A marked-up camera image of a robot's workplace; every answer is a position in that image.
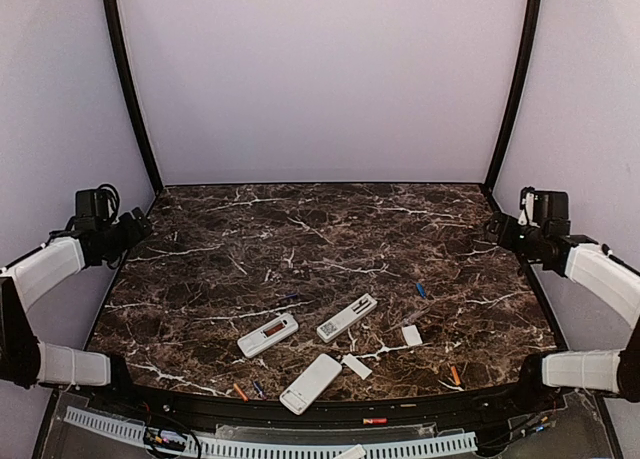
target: white remote control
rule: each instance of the white remote control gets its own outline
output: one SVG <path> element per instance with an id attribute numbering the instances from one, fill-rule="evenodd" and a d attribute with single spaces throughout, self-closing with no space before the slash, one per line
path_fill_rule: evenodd
<path id="1" fill-rule="evenodd" d="M 280 394 L 280 402 L 300 415 L 342 372 L 342 366 L 326 354 L 320 354 L 300 377 Z"/>
<path id="2" fill-rule="evenodd" d="M 373 311 L 377 305 L 378 301 L 369 294 L 365 294 L 349 307 L 343 309 L 327 322 L 319 326 L 317 329 L 318 335 L 324 342 L 333 341 L 336 337 L 346 331 L 351 324 L 359 321 Z"/>
<path id="3" fill-rule="evenodd" d="M 255 331 L 238 339 L 242 353 L 252 358 L 269 349 L 298 330 L 298 323 L 291 314 L 282 314 Z"/>

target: dark brown marble surface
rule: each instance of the dark brown marble surface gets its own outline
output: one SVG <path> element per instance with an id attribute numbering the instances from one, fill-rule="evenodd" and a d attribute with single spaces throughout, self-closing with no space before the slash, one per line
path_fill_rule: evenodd
<path id="1" fill-rule="evenodd" d="M 467 389 L 514 382 L 553 336 L 515 257 L 483 241 L 489 215 L 472 185 L 169 188 L 90 349 L 125 356 L 139 384 L 231 397 L 236 382 L 255 398 L 258 380 L 276 399 L 323 352 L 373 370 L 345 367 L 323 400 L 451 392 L 450 365 Z M 378 307 L 322 342 L 316 327 L 366 292 Z M 237 339 L 284 311 L 299 331 L 244 358 Z M 416 311 L 424 345 L 409 348 L 397 326 Z"/>

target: black frame pole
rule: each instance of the black frame pole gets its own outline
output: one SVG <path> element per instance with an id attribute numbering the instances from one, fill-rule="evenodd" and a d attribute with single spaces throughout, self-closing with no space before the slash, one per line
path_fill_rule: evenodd
<path id="1" fill-rule="evenodd" d="M 524 15 L 524 24 L 522 25 L 522 36 L 520 38 L 520 48 L 518 50 L 518 58 L 516 60 L 516 68 L 513 72 L 511 81 L 511 90 L 509 91 L 509 99 L 507 107 L 502 118 L 500 133 L 496 141 L 496 147 L 491 158 L 491 165 L 484 181 L 484 186 L 489 192 L 493 192 L 493 188 L 498 181 L 498 175 L 507 154 L 507 147 L 513 132 L 513 126 L 516 122 L 520 99 L 522 98 L 522 90 L 529 69 L 529 60 L 531 59 L 531 50 L 533 49 L 533 39 L 536 34 L 536 26 L 538 24 L 538 13 L 540 12 L 541 0 L 527 0 L 527 9 Z"/>
<path id="2" fill-rule="evenodd" d="M 129 111 L 129 119 L 133 126 L 133 132 L 136 136 L 136 142 L 142 155 L 144 167 L 147 170 L 149 181 L 156 194 L 162 191 L 164 185 L 160 177 L 160 171 L 156 164 L 147 129 L 142 119 L 140 104 L 138 103 L 138 95 L 133 84 L 133 76 L 129 67 L 129 59 L 127 57 L 127 49 L 125 47 L 124 36 L 122 34 L 122 24 L 120 23 L 120 14 L 118 12 L 117 0 L 102 0 L 104 3 L 104 12 L 107 18 L 107 27 L 109 28 L 109 37 L 111 39 L 111 47 L 113 48 L 113 56 L 120 76 L 120 85 L 122 86 L 122 94 Z"/>

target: white joint cover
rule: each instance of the white joint cover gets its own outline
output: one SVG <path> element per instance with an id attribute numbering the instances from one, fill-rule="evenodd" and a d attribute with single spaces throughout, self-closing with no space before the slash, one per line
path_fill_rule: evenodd
<path id="1" fill-rule="evenodd" d="M 542 382 L 618 393 L 620 351 L 559 352 L 542 359 Z"/>
<path id="2" fill-rule="evenodd" d="M 640 277 L 616 264 L 598 244 L 582 244 L 569 252 L 566 276 L 609 304 L 633 328 L 640 316 Z"/>
<path id="3" fill-rule="evenodd" d="M 104 354 L 43 342 L 39 343 L 38 347 L 38 382 L 81 386 L 106 386 L 111 382 L 111 363 Z"/>
<path id="4" fill-rule="evenodd" d="M 13 277 L 22 306 L 27 312 L 38 299 L 83 267 L 80 241 L 62 237 L 10 267 L 2 275 Z"/>

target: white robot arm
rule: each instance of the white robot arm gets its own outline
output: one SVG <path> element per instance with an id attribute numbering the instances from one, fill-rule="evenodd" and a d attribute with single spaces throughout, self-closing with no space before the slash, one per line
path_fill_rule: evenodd
<path id="1" fill-rule="evenodd" d="M 640 272 L 615 257 L 608 246 L 587 236 L 569 235 L 566 193 L 525 188 L 520 209 L 518 220 L 494 213 L 486 225 L 487 238 L 530 263 L 542 264 L 544 270 L 553 270 L 586 287 L 634 329 L 624 350 L 567 351 L 542 356 L 537 362 L 542 384 L 607 391 L 639 402 Z"/>
<path id="2" fill-rule="evenodd" d="M 640 275 L 612 257 L 615 258 L 607 248 L 603 251 L 598 244 L 581 244 L 569 251 L 565 275 L 606 302 L 633 329 L 640 316 Z M 623 350 L 551 354 L 542 360 L 542 381 L 548 386 L 619 394 L 621 354 L 624 356 Z"/>
<path id="3" fill-rule="evenodd" d="M 27 313 L 66 278 L 89 266 L 113 263 L 151 233 L 139 208 L 116 221 L 112 186 L 76 193 L 76 215 L 65 231 L 0 269 L 0 379 L 29 388 L 36 383 L 106 386 L 113 358 L 38 341 Z"/>

